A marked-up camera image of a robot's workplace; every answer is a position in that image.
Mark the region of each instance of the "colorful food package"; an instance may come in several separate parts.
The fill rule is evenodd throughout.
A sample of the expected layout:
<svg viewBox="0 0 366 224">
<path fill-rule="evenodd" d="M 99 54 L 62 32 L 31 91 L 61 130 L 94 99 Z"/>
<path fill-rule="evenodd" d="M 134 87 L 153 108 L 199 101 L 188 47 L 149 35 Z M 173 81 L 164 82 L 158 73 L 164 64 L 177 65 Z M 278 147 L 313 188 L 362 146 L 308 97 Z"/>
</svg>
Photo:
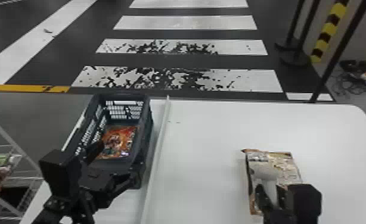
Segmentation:
<svg viewBox="0 0 366 224">
<path fill-rule="evenodd" d="M 261 183 L 260 179 L 256 179 L 250 176 L 253 173 L 252 166 L 265 165 L 276 169 L 278 173 L 277 185 L 287 189 L 287 186 L 296 183 L 303 183 L 300 172 L 296 164 L 294 163 L 291 153 L 288 152 L 268 152 L 260 150 L 241 150 L 246 155 L 247 174 L 248 178 L 252 182 L 252 194 L 250 197 L 250 213 L 261 215 L 261 211 L 257 208 L 255 203 L 255 187 Z"/>
<path fill-rule="evenodd" d="M 104 150 L 97 159 L 121 158 L 130 154 L 136 126 L 110 126 L 102 137 Z"/>
</svg>

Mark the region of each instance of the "yellow floor line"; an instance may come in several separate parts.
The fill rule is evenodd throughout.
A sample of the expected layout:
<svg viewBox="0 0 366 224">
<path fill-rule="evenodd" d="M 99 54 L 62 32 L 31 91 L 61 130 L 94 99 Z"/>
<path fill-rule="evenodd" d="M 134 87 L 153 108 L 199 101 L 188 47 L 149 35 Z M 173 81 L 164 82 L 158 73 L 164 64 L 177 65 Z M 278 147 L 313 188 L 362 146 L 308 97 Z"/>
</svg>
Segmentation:
<svg viewBox="0 0 366 224">
<path fill-rule="evenodd" d="M 67 92 L 70 86 L 0 85 L 0 92 Z"/>
</svg>

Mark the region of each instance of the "white painted stripe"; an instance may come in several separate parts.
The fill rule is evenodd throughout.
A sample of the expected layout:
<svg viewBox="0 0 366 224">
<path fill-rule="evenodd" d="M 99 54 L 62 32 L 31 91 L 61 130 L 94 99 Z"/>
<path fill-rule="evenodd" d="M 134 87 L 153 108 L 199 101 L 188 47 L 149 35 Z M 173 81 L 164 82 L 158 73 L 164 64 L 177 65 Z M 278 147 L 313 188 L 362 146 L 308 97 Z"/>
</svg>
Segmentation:
<svg viewBox="0 0 366 224">
<path fill-rule="evenodd" d="M 289 100 L 309 100 L 311 99 L 312 94 L 307 93 L 294 93 L 294 92 L 287 92 L 287 98 Z M 318 101 L 333 101 L 332 97 L 329 94 L 321 94 Z"/>
<path fill-rule="evenodd" d="M 0 2 L 0 5 L 6 5 L 6 4 L 21 2 L 21 1 L 25 1 L 25 0 L 9 0 L 9 1 Z"/>
<path fill-rule="evenodd" d="M 153 69 L 86 66 L 74 87 L 283 92 L 273 70 Z"/>
<path fill-rule="evenodd" d="M 55 35 L 61 33 L 97 0 L 72 0 L 0 53 L 0 84 L 8 81 Z"/>
<path fill-rule="evenodd" d="M 247 8 L 246 0 L 135 0 L 130 8 Z"/>
<path fill-rule="evenodd" d="M 252 15 L 125 15 L 114 30 L 256 30 Z"/>
<path fill-rule="evenodd" d="M 268 55 L 261 40 L 105 39 L 97 53 Z"/>
</svg>

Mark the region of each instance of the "tangled wires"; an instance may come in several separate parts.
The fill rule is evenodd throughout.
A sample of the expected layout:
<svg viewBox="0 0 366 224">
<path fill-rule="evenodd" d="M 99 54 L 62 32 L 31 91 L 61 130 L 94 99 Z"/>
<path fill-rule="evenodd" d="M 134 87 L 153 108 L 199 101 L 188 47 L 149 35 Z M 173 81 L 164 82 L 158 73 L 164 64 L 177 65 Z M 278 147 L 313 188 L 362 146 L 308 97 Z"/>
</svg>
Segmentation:
<svg viewBox="0 0 366 224">
<path fill-rule="evenodd" d="M 332 76 L 334 83 L 332 91 L 338 96 L 361 95 L 366 94 L 366 81 L 356 77 L 356 74 L 343 71 L 338 76 Z"/>
</svg>

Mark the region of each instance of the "stanchion base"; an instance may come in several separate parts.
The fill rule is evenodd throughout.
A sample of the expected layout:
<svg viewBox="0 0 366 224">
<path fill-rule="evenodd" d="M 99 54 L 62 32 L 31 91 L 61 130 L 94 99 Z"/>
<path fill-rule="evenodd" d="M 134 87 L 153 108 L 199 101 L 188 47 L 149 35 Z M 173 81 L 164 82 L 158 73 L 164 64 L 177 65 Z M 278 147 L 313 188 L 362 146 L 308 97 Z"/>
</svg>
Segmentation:
<svg viewBox="0 0 366 224">
<path fill-rule="evenodd" d="M 294 51 L 297 49 L 298 43 L 299 41 L 294 38 L 290 44 L 286 44 L 286 39 L 279 39 L 275 42 L 275 47 L 278 51 Z"/>
<path fill-rule="evenodd" d="M 294 58 L 294 54 L 294 51 L 287 51 L 280 53 L 279 57 L 280 60 L 288 66 L 303 67 L 311 63 L 309 56 L 303 52 L 300 52 L 297 58 Z"/>
</svg>

